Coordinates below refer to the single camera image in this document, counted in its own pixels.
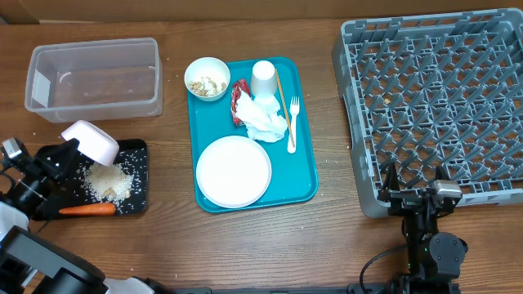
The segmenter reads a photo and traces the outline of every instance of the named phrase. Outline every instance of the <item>plastic fork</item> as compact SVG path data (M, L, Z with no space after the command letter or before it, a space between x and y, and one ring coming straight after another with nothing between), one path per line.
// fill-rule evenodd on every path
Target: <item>plastic fork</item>
M294 138L294 146L293 146L293 143L291 141L291 138L289 137L288 138L288 143L287 143L287 151L290 154L293 154L294 152L296 152L296 145L297 145L297 140L296 140L296 135L297 135L296 134L296 117L300 113L300 98L297 97L297 96L294 96L291 99L290 113L291 113L291 130L293 131L292 134L293 134L293 138Z

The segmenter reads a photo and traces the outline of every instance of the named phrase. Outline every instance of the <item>white cup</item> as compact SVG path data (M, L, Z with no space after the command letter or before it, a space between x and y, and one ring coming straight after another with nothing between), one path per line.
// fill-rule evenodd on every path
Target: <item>white cup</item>
M260 60L253 66L251 77L251 92L257 96L272 96L278 90L275 66L267 61Z

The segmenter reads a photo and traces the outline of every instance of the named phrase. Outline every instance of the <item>carrot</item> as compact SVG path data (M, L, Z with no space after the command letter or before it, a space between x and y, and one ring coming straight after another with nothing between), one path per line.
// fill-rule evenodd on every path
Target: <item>carrot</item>
M95 203L62 208L59 213L67 216L112 216L116 213L116 206L113 203Z

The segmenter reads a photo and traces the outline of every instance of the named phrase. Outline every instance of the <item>crumpled napkin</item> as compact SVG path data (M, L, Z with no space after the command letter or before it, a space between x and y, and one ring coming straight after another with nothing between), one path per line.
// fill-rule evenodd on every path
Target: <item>crumpled napkin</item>
M274 96L256 97L244 91L236 102L236 117L247 127L247 136L253 140L273 143L281 140L287 131L285 118L278 115L279 103Z

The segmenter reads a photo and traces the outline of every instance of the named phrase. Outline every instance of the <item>red wrapper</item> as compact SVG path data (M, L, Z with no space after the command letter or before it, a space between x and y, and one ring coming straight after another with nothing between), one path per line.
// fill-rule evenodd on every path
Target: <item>red wrapper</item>
M238 82L235 82L232 85L232 101L230 103L230 111L232 113L232 121L236 126L244 124L241 119L236 117L236 104L239 97L242 95L241 91L244 91L249 96L251 96L251 91L248 89L248 84L247 81L245 81L245 78L241 78Z

